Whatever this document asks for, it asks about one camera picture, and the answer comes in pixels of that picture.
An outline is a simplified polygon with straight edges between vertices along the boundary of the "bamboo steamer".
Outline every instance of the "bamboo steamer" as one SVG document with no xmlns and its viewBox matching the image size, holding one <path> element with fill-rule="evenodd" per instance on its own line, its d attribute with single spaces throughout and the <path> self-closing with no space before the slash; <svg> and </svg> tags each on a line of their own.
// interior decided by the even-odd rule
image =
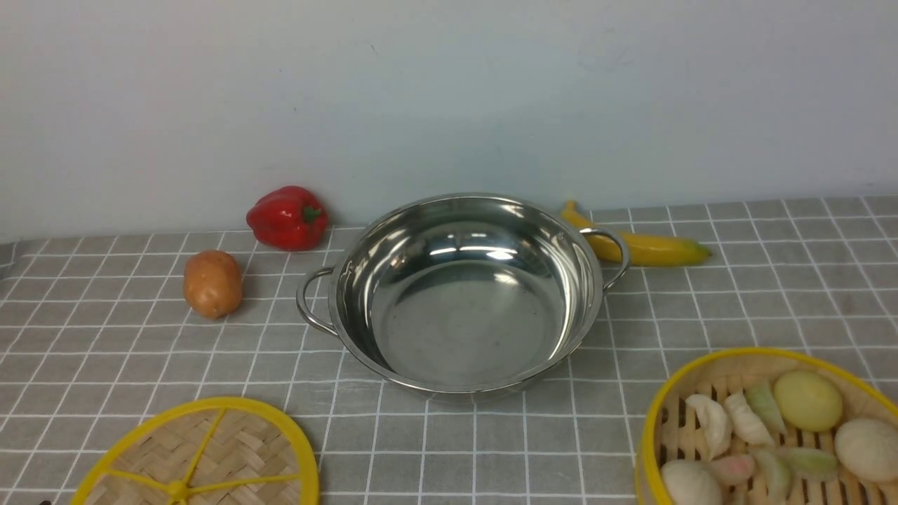
<svg viewBox="0 0 898 505">
<path fill-rule="evenodd" d="M 74 505 L 318 505 L 312 446 L 280 410 L 207 398 L 134 428 L 84 478 Z"/>
<path fill-rule="evenodd" d="M 833 439 L 838 427 L 857 417 L 885 421 L 898 427 L 898 406 L 876 389 L 831 363 L 787 350 L 746 348 L 723 350 L 696 359 L 678 370 L 655 395 L 646 416 L 636 461 L 636 494 L 640 505 L 673 505 L 659 468 L 672 459 L 708 459 L 708 447 L 694 409 L 687 407 L 690 394 L 706 394 L 723 403 L 733 393 L 768 378 L 771 381 L 794 369 L 814 370 L 841 392 L 844 413 L 831 431 L 813 433 L 788 426 L 779 444 L 814 447 L 835 454 Z M 721 456 L 747 452 L 735 435 Z M 768 505 L 767 486 L 760 469 L 747 483 L 725 489 L 725 502 L 733 492 L 746 492 L 746 503 Z M 876 485 L 860 481 L 841 468 L 838 480 L 810 483 L 795 479 L 785 503 L 789 505 L 898 505 L 898 482 Z"/>
</svg>

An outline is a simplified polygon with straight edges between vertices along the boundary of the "yellow banana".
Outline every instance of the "yellow banana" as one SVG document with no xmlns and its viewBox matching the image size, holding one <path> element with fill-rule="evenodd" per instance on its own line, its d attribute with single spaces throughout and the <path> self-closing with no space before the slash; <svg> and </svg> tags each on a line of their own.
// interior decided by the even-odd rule
<svg viewBox="0 0 898 505">
<path fill-rule="evenodd" d="M 561 218 L 577 229 L 599 227 L 577 212 L 574 200 L 565 202 L 561 210 Z M 634 266 L 641 267 L 681 267 L 703 263 L 711 251 L 702 244 L 676 236 L 639 235 L 618 232 L 629 247 L 630 258 Z M 609 238 L 591 235 L 586 238 L 600 260 L 621 261 L 621 250 Z"/>
</svg>

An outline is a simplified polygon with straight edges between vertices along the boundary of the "dumpling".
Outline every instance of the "dumpling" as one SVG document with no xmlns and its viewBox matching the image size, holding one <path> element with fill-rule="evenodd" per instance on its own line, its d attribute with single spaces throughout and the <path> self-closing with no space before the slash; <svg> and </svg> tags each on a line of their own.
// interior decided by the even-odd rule
<svg viewBox="0 0 898 505">
<path fill-rule="evenodd" d="M 773 433 L 786 434 L 786 422 L 783 421 L 782 414 L 779 413 L 777 401 L 773 397 L 773 390 L 770 389 L 770 381 L 762 380 L 756 385 L 745 390 L 745 401 L 752 408 L 752 412 L 758 414 L 764 426 Z"/>
<path fill-rule="evenodd" d="M 724 400 L 724 408 L 733 422 L 733 431 L 745 443 L 753 446 L 776 446 L 764 422 L 748 406 L 744 394 L 740 392 L 729 395 Z"/>
<path fill-rule="evenodd" d="M 750 454 L 721 457 L 708 461 L 708 469 L 719 483 L 737 486 L 754 475 L 754 458 Z"/>
<path fill-rule="evenodd" d="M 695 415 L 699 418 L 710 451 L 709 459 L 726 452 L 733 436 L 733 423 L 720 403 L 704 394 L 693 394 L 686 398 L 686 404 L 695 409 Z"/>
<path fill-rule="evenodd" d="M 808 481 L 828 481 L 839 474 L 839 459 L 820 449 L 780 447 L 777 455 L 786 460 L 795 477 Z"/>
<path fill-rule="evenodd" d="M 898 430 L 879 419 L 857 418 L 836 431 L 836 456 L 861 479 L 887 483 L 898 479 Z"/>
<path fill-rule="evenodd" d="M 720 484 L 698 461 L 668 461 L 661 467 L 661 480 L 674 505 L 723 505 Z"/>
<path fill-rule="evenodd" d="M 785 501 L 792 490 L 792 469 L 786 460 L 767 449 L 756 449 L 752 451 L 752 456 L 767 481 L 767 500 L 770 503 Z"/>
</svg>

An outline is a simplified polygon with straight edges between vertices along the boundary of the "red bell pepper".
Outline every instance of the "red bell pepper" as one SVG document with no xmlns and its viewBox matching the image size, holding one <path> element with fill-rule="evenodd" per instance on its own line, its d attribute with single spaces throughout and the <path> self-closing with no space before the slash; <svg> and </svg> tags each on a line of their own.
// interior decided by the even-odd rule
<svg viewBox="0 0 898 505">
<path fill-rule="evenodd" d="M 256 240 L 282 251 L 308 251 L 321 242 L 328 213 L 311 191 L 285 186 L 262 197 L 246 213 Z"/>
</svg>

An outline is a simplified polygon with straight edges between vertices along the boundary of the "pot handle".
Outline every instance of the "pot handle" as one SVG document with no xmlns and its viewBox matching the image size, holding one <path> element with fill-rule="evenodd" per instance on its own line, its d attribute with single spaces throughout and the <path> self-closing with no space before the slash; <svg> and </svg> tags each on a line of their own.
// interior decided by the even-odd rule
<svg viewBox="0 0 898 505">
<path fill-rule="evenodd" d="M 305 292 L 308 291 L 309 286 L 312 284 L 312 282 L 319 277 L 330 275 L 331 273 L 333 273 L 333 271 L 333 267 L 324 267 L 323 269 L 312 272 L 309 275 L 309 278 L 306 279 L 305 282 L 296 289 L 296 308 L 299 309 L 299 315 L 301 315 L 303 319 L 309 325 L 311 325 L 312 328 L 325 332 L 328 335 L 339 337 L 339 335 L 337 334 L 337 329 L 334 327 L 334 325 L 325 323 L 317 316 L 312 314 L 312 309 L 310 309 L 308 304 L 305 303 Z"/>
<path fill-rule="evenodd" d="M 621 280 L 623 274 L 627 273 L 627 270 L 629 270 L 629 247 L 627 247 L 627 243 L 623 241 L 623 238 L 621 238 L 620 235 L 605 228 L 583 228 L 582 230 L 580 230 L 580 233 L 586 236 L 601 235 L 608 237 L 612 239 L 615 244 L 617 244 L 618 248 L 621 249 L 621 266 L 618 268 L 617 273 L 615 273 L 610 279 L 608 279 L 608 282 L 605 282 L 602 286 L 602 292 L 604 293 L 611 289 L 618 280 Z"/>
</svg>

